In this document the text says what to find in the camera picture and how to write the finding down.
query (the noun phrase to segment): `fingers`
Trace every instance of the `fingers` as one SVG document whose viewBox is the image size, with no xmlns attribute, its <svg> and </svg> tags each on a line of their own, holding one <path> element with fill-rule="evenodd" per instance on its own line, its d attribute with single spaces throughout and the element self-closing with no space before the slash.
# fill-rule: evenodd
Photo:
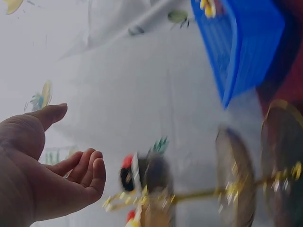
<svg viewBox="0 0 303 227">
<path fill-rule="evenodd" d="M 85 188 L 88 195 L 87 206 L 98 201 L 103 194 L 104 186 L 106 182 L 106 171 L 104 161 L 101 158 L 97 158 L 93 164 L 93 179 L 90 186 Z"/>
<path fill-rule="evenodd" d="M 36 221 L 62 217 L 79 211 L 98 201 L 104 191 L 106 171 L 102 158 L 94 160 L 92 181 L 86 188 L 51 171 L 45 171 L 45 174 L 41 176 L 36 192 L 40 196 L 37 200 Z"/>
<path fill-rule="evenodd" d="M 88 167 L 89 167 L 89 160 L 92 155 L 92 153 L 96 151 L 93 148 L 89 148 L 87 151 L 85 151 L 77 164 L 77 166 L 72 170 L 70 175 L 67 177 L 69 181 L 81 183 L 83 177 L 85 176 Z"/>
<path fill-rule="evenodd" d="M 62 120 L 67 112 L 67 104 L 60 105 L 48 105 L 41 110 L 26 113 L 26 115 L 31 115 L 38 118 L 46 131 L 52 124 Z"/>
<path fill-rule="evenodd" d="M 72 156 L 70 156 L 67 160 L 61 161 L 56 165 L 44 165 L 46 168 L 58 174 L 59 176 L 65 176 L 69 171 L 71 171 L 74 167 L 79 163 L 83 152 L 76 152 Z"/>
<path fill-rule="evenodd" d="M 84 187 L 89 187 L 89 185 L 93 179 L 93 165 L 94 165 L 95 160 L 98 158 L 103 158 L 102 153 L 99 151 L 94 151 L 90 156 L 87 172 L 81 181 L 81 184 Z"/>
</svg>

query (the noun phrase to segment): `blue plastic basket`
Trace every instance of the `blue plastic basket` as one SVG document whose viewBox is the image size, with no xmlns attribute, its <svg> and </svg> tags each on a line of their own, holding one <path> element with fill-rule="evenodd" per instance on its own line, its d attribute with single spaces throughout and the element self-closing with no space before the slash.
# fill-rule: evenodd
<svg viewBox="0 0 303 227">
<path fill-rule="evenodd" d="M 285 22 L 271 0 L 221 0 L 224 15 L 206 18 L 191 0 L 222 105 L 258 86 L 275 56 Z"/>
</svg>

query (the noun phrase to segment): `palm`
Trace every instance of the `palm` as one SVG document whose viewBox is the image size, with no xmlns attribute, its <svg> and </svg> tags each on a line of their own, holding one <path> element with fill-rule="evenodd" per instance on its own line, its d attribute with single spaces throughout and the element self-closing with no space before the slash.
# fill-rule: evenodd
<svg viewBox="0 0 303 227">
<path fill-rule="evenodd" d="M 103 193 L 106 174 L 101 152 L 92 148 L 76 152 L 54 166 L 38 162 L 45 143 L 44 131 L 61 120 L 66 111 L 66 106 L 47 106 L 0 123 L 0 140 L 9 137 L 2 146 L 19 174 L 23 174 L 22 193 L 33 201 L 34 221 L 78 211 L 97 201 Z"/>
</svg>

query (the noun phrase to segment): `green leaf print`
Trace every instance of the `green leaf print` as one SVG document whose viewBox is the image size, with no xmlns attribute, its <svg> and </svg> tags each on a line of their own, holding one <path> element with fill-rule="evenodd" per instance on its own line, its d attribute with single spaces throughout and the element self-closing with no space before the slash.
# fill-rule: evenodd
<svg viewBox="0 0 303 227">
<path fill-rule="evenodd" d="M 185 10 L 173 10 L 168 15 L 168 20 L 172 23 L 181 23 L 186 21 L 188 18 L 188 13 Z"/>
</svg>

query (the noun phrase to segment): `gold wire stand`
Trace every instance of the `gold wire stand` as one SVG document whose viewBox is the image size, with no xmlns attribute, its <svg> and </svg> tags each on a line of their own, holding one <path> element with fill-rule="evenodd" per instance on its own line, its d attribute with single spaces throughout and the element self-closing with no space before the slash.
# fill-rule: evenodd
<svg viewBox="0 0 303 227">
<path fill-rule="evenodd" d="M 284 171 L 278 171 L 271 177 L 264 177 L 258 181 L 255 182 L 255 187 L 266 187 L 267 184 L 273 184 L 275 182 L 280 182 L 288 179 L 292 179 L 297 181 L 302 174 L 302 164 L 301 162 L 297 162 L 296 165 L 289 171 L 288 169 L 285 169 Z M 183 194 L 174 194 L 170 198 L 167 198 L 165 196 L 159 196 L 157 198 L 157 201 L 164 201 L 168 202 L 172 205 L 177 205 L 179 202 L 190 200 L 190 199 L 204 199 L 208 197 L 215 197 L 220 196 L 222 194 L 225 195 L 236 195 L 238 191 L 240 191 L 245 182 L 242 183 L 231 183 L 226 186 L 226 188 L 216 188 L 216 189 L 209 189 L 209 190 L 203 190 L 199 192 L 194 193 L 183 193 Z M 103 207 L 106 211 L 114 211 L 114 210 L 120 210 L 127 206 L 132 205 L 146 205 L 149 203 L 149 197 L 148 196 L 142 196 L 142 197 L 133 197 L 133 193 L 118 193 L 114 196 L 110 196 L 106 202 L 104 203 Z M 112 204 L 114 200 L 121 200 L 122 203 L 120 204 Z"/>
</svg>

